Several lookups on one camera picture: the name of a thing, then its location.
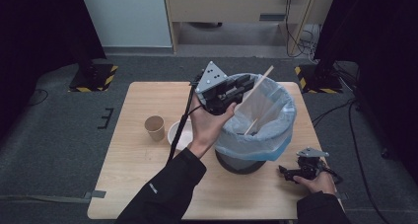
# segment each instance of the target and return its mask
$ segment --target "person's hand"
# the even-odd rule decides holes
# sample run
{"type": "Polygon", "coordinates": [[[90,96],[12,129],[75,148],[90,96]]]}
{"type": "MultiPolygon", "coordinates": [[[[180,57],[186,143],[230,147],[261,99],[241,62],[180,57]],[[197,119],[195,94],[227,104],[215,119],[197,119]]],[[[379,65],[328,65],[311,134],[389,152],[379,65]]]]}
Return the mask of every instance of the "person's hand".
{"type": "Polygon", "coordinates": [[[305,187],[311,193],[322,191],[323,193],[330,193],[335,195],[335,184],[332,175],[328,172],[321,172],[313,180],[307,180],[302,177],[293,176],[293,180],[305,187]]]}
{"type": "MultiPolygon", "coordinates": [[[[193,128],[193,140],[188,145],[189,150],[201,158],[215,143],[224,124],[234,116],[234,108],[237,104],[232,103],[226,112],[221,115],[213,115],[204,108],[199,108],[190,114],[193,128]]],[[[196,94],[193,95],[190,110],[201,106],[196,94]]]]}

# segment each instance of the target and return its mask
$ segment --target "black curtain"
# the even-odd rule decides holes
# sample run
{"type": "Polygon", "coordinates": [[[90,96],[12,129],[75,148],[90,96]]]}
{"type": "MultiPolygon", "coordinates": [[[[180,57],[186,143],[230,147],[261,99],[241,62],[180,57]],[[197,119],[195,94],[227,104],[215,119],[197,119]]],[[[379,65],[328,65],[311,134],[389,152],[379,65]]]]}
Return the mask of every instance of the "black curtain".
{"type": "Polygon", "coordinates": [[[383,145],[418,183],[417,10],[416,0],[334,0],[315,58],[325,58],[334,41],[335,60],[359,65],[356,96],[383,145]]]}
{"type": "Polygon", "coordinates": [[[0,20],[1,138],[39,76],[78,63],[83,55],[105,58],[105,53],[84,0],[0,0],[0,20]]]}

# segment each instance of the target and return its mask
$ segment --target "black sleeve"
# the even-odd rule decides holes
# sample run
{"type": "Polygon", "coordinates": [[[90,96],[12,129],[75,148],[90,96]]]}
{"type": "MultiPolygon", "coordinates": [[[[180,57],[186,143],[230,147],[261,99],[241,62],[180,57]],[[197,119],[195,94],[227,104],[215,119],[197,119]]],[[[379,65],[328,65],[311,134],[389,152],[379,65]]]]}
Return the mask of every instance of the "black sleeve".
{"type": "Polygon", "coordinates": [[[139,190],[115,223],[179,223],[205,173],[203,163],[185,148],[139,190]]]}
{"type": "Polygon", "coordinates": [[[298,201],[298,224],[350,224],[335,195],[313,193],[298,201]]]}

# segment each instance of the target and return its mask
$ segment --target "plastic bag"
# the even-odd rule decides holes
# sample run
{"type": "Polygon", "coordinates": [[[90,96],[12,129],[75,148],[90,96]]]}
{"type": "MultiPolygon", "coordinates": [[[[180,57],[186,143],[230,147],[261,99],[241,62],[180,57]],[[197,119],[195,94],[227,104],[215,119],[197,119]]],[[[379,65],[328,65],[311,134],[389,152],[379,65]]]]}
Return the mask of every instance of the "plastic bag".
{"type": "MultiPolygon", "coordinates": [[[[230,77],[235,79],[242,75],[230,77]]],[[[251,74],[251,77],[256,78],[256,83],[262,75],[251,74]]],[[[232,158],[275,161],[292,139],[297,114],[294,99],[283,86],[269,78],[265,78],[254,92],[249,92],[222,128],[215,149],[232,158]]]]}

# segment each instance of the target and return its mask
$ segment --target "tripod stand base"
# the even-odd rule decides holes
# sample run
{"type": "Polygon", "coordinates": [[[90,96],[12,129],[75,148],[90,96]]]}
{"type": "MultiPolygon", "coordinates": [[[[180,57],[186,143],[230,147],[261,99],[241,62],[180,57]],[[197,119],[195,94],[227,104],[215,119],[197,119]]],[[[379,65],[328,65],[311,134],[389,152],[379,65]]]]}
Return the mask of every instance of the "tripod stand base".
{"type": "Polygon", "coordinates": [[[93,66],[97,69],[97,77],[91,79],[85,76],[79,68],[69,86],[70,92],[95,92],[105,91],[110,86],[117,66],[103,60],[93,60],[93,66]]]}
{"type": "Polygon", "coordinates": [[[337,76],[328,74],[315,75],[316,65],[305,64],[295,68],[304,93],[342,93],[342,86],[337,76]]]}

